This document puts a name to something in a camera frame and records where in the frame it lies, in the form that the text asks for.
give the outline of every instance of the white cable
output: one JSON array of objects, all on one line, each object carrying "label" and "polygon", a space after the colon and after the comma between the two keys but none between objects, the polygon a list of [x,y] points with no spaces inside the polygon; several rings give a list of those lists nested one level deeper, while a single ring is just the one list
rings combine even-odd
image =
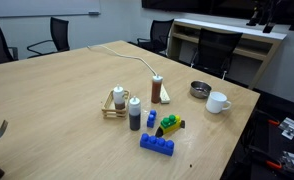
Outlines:
[{"label": "white cable", "polygon": [[147,62],[145,60],[143,60],[140,57],[122,55],[122,54],[119,54],[119,53],[115,52],[114,50],[112,50],[112,49],[110,49],[110,48],[108,48],[106,46],[103,46],[103,45],[95,45],[95,46],[100,46],[100,47],[103,47],[105,49],[108,49],[109,51],[115,53],[117,56],[120,56],[120,57],[130,58],[130,59],[138,59],[138,60],[142,61],[154,73],[155,76],[157,75],[156,71],[152,67],[150,67],[150,65],[147,64]]},{"label": "white cable", "polygon": [[226,75],[227,71],[224,71],[224,75],[223,78],[221,78],[222,80],[225,80],[225,75]]}]

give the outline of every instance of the whiteboard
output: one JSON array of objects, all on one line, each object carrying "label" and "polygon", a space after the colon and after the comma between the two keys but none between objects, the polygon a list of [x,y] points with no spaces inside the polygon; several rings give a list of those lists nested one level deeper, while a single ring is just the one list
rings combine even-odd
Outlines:
[{"label": "whiteboard", "polygon": [[100,14],[99,0],[0,0],[0,17]]}]

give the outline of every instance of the wooden stand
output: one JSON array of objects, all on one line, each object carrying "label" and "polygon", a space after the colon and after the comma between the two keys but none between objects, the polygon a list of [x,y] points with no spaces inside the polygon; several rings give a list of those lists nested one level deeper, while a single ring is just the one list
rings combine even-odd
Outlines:
[{"label": "wooden stand", "polygon": [[113,91],[110,91],[107,100],[102,107],[102,111],[104,114],[104,118],[109,119],[126,119],[127,113],[128,113],[128,102],[130,98],[130,92],[127,90],[124,90],[124,98],[125,98],[125,109],[123,110],[117,110],[115,109],[115,103],[113,98]]}]

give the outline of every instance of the shelf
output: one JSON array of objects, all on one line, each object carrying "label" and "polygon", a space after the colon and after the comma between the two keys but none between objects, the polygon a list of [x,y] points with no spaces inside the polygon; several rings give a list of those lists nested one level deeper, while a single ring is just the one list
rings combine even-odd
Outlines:
[{"label": "shelf", "polygon": [[276,53],[280,43],[286,37],[286,34],[281,33],[267,34],[259,30],[249,28],[227,26],[189,19],[175,19],[170,34],[170,38],[172,38],[172,40],[170,41],[168,48],[168,57],[179,61],[178,58],[180,56],[183,41],[198,44],[201,28],[222,33],[243,33],[241,40],[234,50],[234,54],[262,61],[255,77],[249,84],[249,89],[253,89],[256,86],[272,57]]},{"label": "shelf", "polygon": [[[181,34],[181,33],[173,33],[172,36],[175,38],[184,40],[184,41],[195,43],[195,44],[198,43],[198,38],[196,36],[187,36],[187,35]],[[260,61],[264,61],[266,59],[268,51],[269,51],[268,49],[258,48],[257,45],[251,46],[248,43],[242,44],[240,42],[240,44],[236,47],[234,53],[238,54],[238,55],[254,58],[254,59],[257,59]]]}]

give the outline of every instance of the blue toy block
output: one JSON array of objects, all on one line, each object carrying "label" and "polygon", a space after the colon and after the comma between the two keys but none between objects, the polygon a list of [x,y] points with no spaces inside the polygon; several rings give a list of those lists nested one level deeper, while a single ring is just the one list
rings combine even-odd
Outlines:
[{"label": "blue toy block", "polygon": [[156,115],[157,115],[156,110],[154,110],[154,109],[150,110],[149,116],[148,116],[148,119],[147,119],[147,127],[154,128]]},{"label": "blue toy block", "polygon": [[172,156],[175,143],[172,140],[166,141],[164,138],[157,138],[156,136],[149,136],[147,133],[144,133],[140,138],[140,147]]},{"label": "blue toy block", "polygon": [[154,115],[155,116],[155,119],[156,119],[156,115],[157,115],[156,110],[154,110],[154,109],[150,110],[149,114]]},{"label": "blue toy block", "polygon": [[149,114],[147,119],[147,127],[154,128],[154,124],[155,124],[155,116],[152,114]]}]

